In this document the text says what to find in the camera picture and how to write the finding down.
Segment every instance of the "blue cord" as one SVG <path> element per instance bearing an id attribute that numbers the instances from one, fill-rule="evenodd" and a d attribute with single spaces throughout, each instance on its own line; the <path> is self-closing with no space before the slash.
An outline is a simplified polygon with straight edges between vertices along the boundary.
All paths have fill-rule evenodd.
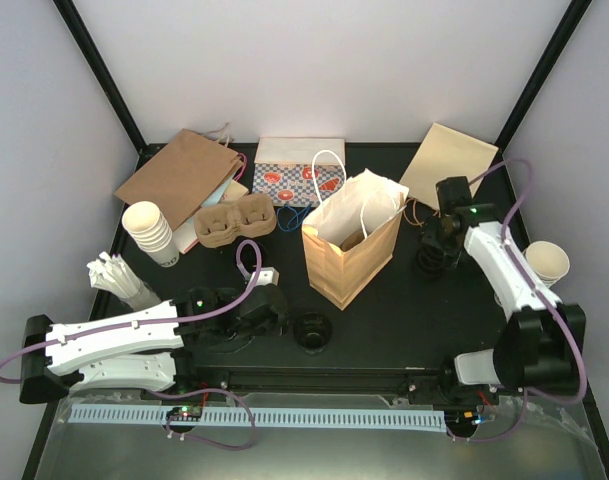
<path id="1" fill-rule="evenodd" d="M 302 226 L 302 223 L 304 222 L 304 219 L 306 218 L 306 216 L 309 214 L 309 212 L 311 211 L 311 209 L 313 208 L 312 205 L 309 205 L 307 207 L 304 207 L 302 210 L 300 210 L 299 212 L 297 210 L 295 210 L 295 208 L 291 207 L 288 203 L 285 203 L 283 207 L 280 207 L 277 209 L 277 226 L 280 227 L 280 230 L 282 230 L 283 232 L 294 232 L 296 231 L 298 228 L 300 228 Z M 286 222 L 286 226 L 282 225 L 282 222 L 280 222 L 280 212 L 282 210 L 290 210 L 291 212 L 293 212 L 293 216 L 288 220 L 288 222 Z"/>

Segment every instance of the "white wall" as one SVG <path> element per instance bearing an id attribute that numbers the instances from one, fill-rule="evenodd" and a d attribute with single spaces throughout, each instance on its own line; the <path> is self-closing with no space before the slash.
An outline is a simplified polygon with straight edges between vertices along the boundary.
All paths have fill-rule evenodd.
<path id="1" fill-rule="evenodd" d="M 569 0 L 76 0 L 149 142 L 495 141 Z"/>
<path id="2" fill-rule="evenodd" d="M 135 150 L 53 3 L 0 0 L 0 359 L 26 318 L 88 318 Z M 19 365 L 6 374 L 17 376 Z M 21 477 L 42 406 L 0 384 L 0 479 Z"/>
<path id="3" fill-rule="evenodd" d="M 609 435 L 609 0 L 587 11 L 508 156 L 535 165 L 523 208 L 532 239 L 557 242 L 571 258 L 555 289 L 586 311 L 584 358 Z M 519 167 L 513 176 L 519 190 Z"/>

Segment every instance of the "black tabletop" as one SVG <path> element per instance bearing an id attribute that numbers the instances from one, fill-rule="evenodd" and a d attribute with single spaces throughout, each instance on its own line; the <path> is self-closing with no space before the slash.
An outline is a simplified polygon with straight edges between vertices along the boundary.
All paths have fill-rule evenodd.
<path id="1" fill-rule="evenodd" d="M 250 186 L 254 147 L 238 148 L 249 159 L 242 183 Z M 417 145 L 346 146 L 350 175 L 365 168 L 399 180 Z M 482 183 L 476 201 L 493 202 L 500 213 L 511 204 L 511 186 L 501 173 Z M 518 243 L 523 243 L 513 229 Z M 309 286 L 298 230 L 276 229 L 256 239 L 268 255 L 265 266 L 275 267 L 279 287 L 293 311 L 318 310 L 333 323 L 333 338 L 320 355 L 309 355 L 290 332 L 282 337 L 256 338 L 238 353 L 204 351 L 196 361 L 203 366 L 303 369 L 434 369 L 446 355 L 491 348 L 505 324 L 493 291 L 477 268 L 458 267 L 437 281 L 427 281 L 411 269 L 419 229 L 402 219 L 393 259 L 357 298 L 340 311 Z M 128 238 L 122 255 L 136 274 L 162 299 L 170 299 L 195 286 L 244 288 L 235 266 L 237 243 L 208 249 L 197 245 L 174 267 L 157 266 Z M 105 316 L 127 313 L 114 297 Z"/>

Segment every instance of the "open paper bag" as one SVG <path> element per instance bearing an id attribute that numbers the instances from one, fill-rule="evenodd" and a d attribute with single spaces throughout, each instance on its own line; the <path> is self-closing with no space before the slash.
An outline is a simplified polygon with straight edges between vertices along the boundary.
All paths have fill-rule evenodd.
<path id="1" fill-rule="evenodd" d="M 304 220 L 302 238 L 310 284 L 340 310 L 393 257 L 407 194 L 407 187 L 364 170 Z M 363 240 L 342 251 L 340 246 L 355 235 Z"/>

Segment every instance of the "bundle of straws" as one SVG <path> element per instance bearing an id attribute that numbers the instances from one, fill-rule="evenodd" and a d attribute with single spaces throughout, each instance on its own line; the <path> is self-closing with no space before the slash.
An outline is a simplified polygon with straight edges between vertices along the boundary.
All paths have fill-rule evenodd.
<path id="1" fill-rule="evenodd" d="M 86 265 L 91 287 L 106 290 L 129 305 L 134 311 L 160 303 L 159 297 L 133 273 L 121 255 L 112 257 L 100 253 L 98 259 Z"/>

